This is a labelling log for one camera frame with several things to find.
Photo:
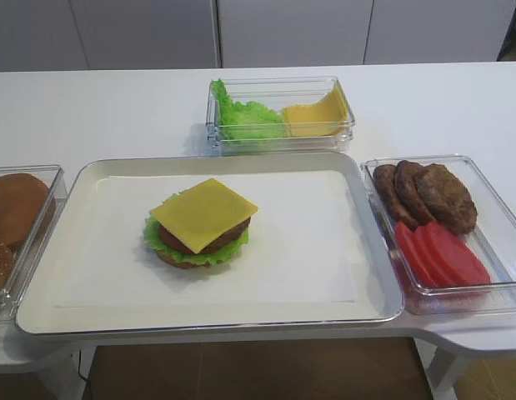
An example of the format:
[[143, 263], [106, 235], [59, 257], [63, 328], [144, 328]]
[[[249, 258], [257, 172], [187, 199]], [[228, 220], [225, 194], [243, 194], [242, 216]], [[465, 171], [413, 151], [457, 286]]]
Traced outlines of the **burger cheese slice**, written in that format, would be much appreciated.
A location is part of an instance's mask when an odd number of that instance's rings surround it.
[[193, 253], [248, 220], [258, 206], [215, 178], [165, 200], [149, 214]]

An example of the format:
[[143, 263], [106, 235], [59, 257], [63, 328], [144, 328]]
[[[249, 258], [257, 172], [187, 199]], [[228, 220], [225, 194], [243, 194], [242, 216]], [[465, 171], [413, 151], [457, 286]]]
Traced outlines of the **green lettuce in container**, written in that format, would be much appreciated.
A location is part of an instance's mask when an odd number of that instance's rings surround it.
[[283, 118], [274, 110], [256, 101], [234, 101], [223, 80], [211, 82], [219, 105], [220, 137], [226, 140], [284, 138]]

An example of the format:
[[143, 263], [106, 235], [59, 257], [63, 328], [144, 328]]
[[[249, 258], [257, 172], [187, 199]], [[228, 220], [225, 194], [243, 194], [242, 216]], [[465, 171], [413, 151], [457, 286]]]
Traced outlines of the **yellow cheese slices in container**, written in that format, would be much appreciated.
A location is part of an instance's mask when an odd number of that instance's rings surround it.
[[348, 122], [349, 111], [340, 88], [334, 88], [310, 105], [292, 105], [282, 110], [292, 138], [333, 136]]

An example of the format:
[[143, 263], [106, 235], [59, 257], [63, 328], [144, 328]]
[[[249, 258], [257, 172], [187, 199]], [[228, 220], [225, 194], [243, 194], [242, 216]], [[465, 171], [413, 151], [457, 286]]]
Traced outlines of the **burger lettuce leaf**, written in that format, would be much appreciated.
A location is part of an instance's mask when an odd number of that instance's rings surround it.
[[[175, 197], [177, 195], [178, 195], [178, 193], [174, 193], [169, 198], [173, 198], [173, 197]], [[160, 237], [158, 235], [158, 228], [159, 228], [160, 225], [161, 224], [159, 222], [157, 222], [149, 214], [149, 218], [146, 221], [146, 227], [144, 228], [144, 231], [143, 231], [143, 236], [144, 236], [145, 243], [153, 251], [162, 250], [162, 251], [166, 251], [166, 252], [177, 252], [177, 251], [172, 250], [171, 248], [169, 248], [167, 245], [165, 245], [161, 241], [161, 239], [160, 239]], [[220, 248], [216, 252], [209, 253], [209, 254], [199, 254], [199, 253], [197, 253], [195, 255], [213, 255], [213, 254], [219, 255], [219, 256], [223, 255], [223, 256], [228, 258], [226, 260], [226, 261], [228, 261], [230, 258], [232, 258], [234, 255], [236, 255], [238, 253], [238, 251], [240, 250], [242, 245], [248, 243], [248, 240], [249, 240], [248, 228], [242, 233], [240, 238], [238, 238], [236, 241], [233, 241], [233, 242], [229, 243], [228, 245]]]

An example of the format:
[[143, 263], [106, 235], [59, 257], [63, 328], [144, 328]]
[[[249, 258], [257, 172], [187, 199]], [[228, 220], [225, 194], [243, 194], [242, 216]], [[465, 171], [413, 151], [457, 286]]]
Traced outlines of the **white serving tray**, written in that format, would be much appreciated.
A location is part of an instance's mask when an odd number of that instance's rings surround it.
[[[183, 270], [143, 240], [148, 213], [216, 178], [258, 206], [229, 262]], [[357, 163], [336, 152], [114, 159], [84, 167], [16, 322], [59, 338], [380, 323], [403, 293]]]

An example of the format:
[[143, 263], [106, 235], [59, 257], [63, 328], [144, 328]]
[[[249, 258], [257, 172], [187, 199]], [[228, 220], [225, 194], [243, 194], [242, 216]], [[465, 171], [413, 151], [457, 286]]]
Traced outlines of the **burger tomato slice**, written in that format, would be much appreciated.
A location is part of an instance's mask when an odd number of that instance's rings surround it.
[[162, 225], [158, 228], [158, 235], [161, 241], [172, 250], [178, 251], [183, 254], [195, 255], [195, 252], [188, 248], [182, 243], [177, 237], [173, 236], [165, 227]]

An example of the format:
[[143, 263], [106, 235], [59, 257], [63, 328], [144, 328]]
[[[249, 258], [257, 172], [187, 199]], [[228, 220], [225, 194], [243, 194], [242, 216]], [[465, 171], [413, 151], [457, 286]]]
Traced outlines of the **burger bottom bun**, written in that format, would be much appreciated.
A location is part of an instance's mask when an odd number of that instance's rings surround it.
[[156, 250], [157, 256], [164, 262], [181, 269], [206, 267], [224, 263], [228, 258], [221, 255], [191, 255], [180, 252], [166, 252]]

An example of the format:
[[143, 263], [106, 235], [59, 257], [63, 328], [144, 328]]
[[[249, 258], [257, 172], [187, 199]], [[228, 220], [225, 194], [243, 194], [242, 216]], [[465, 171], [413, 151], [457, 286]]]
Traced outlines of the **left brown patty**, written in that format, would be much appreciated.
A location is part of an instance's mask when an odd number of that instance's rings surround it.
[[389, 216], [397, 223], [404, 223], [410, 230], [418, 228], [418, 221], [402, 204], [394, 186], [396, 167], [393, 164], [377, 166], [373, 171], [373, 183]]

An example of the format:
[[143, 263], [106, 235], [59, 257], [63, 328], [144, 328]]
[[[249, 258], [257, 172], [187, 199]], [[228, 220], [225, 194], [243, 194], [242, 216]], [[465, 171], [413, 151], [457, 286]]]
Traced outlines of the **brown patty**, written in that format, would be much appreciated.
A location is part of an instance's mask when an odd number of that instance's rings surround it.
[[396, 167], [393, 164], [377, 166], [373, 171], [373, 183], [389, 216], [397, 223], [404, 223], [410, 230], [418, 228], [418, 221], [402, 204], [394, 186]]
[[415, 187], [433, 217], [456, 235], [472, 232], [478, 211], [465, 185], [444, 165], [430, 164], [414, 178]]
[[394, 186], [398, 198], [417, 220], [418, 224], [426, 225], [434, 222], [435, 217], [426, 207], [415, 185], [415, 177], [422, 170], [423, 166], [416, 162], [400, 161], [395, 169]]

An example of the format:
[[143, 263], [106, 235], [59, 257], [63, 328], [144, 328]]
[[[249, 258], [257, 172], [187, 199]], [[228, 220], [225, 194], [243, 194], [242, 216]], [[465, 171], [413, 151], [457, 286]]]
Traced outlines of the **middle brown patty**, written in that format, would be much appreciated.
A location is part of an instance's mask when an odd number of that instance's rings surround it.
[[398, 198], [417, 220], [418, 224], [426, 225], [434, 222], [435, 217], [426, 207], [415, 185], [415, 177], [422, 170], [423, 166], [416, 162], [400, 161], [395, 169], [394, 186]]

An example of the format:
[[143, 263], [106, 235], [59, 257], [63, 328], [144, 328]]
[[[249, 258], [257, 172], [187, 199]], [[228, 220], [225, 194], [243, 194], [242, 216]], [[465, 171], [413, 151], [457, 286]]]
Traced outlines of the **left red tomato slice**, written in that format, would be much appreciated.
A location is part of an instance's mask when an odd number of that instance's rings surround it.
[[413, 232], [404, 222], [400, 221], [395, 225], [395, 236], [417, 281], [426, 288], [435, 288], [436, 282], [430, 275], [427, 266], [422, 261], [414, 245]]

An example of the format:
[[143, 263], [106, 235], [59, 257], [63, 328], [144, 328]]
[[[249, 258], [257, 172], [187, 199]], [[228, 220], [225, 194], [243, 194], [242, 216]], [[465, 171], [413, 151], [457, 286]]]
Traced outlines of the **middle red tomato slice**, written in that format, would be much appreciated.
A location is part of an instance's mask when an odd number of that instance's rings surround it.
[[455, 281], [446, 273], [443, 267], [438, 264], [432, 253], [428, 250], [428, 244], [424, 234], [424, 226], [418, 227], [413, 233], [413, 242], [425, 269], [434, 281], [433, 285], [437, 288], [452, 287]]

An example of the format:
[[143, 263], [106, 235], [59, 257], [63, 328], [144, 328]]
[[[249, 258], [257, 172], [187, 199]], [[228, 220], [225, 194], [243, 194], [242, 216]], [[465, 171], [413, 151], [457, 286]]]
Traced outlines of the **right brown patty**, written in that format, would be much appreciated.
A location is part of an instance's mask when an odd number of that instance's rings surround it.
[[472, 232], [478, 211], [465, 185], [444, 165], [430, 164], [414, 178], [415, 187], [433, 217], [456, 235]]

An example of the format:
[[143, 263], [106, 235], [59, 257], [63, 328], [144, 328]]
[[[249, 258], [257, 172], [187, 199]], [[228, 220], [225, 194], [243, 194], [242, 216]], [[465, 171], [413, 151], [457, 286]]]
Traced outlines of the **clear patty tomato container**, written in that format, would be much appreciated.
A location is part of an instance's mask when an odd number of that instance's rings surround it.
[[411, 157], [410, 162], [444, 165], [469, 190], [478, 210], [474, 230], [463, 236], [464, 244], [485, 266], [490, 284], [428, 288], [413, 275], [394, 233], [388, 214], [373, 183], [375, 168], [397, 164], [397, 158], [377, 158], [361, 164], [373, 215], [388, 247], [392, 264], [403, 287], [406, 308], [416, 314], [505, 313], [516, 311], [516, 217], [470, 157], [438, 155]]

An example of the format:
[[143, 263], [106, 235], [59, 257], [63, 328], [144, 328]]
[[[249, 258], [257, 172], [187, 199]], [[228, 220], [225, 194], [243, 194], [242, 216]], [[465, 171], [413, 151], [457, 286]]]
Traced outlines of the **plain brown bottom bun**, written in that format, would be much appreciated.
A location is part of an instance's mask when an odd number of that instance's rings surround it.
[[0, 176], [0, 242], [11, 250], [23, 245], [46, 201], [48, 186], [31, 174]]

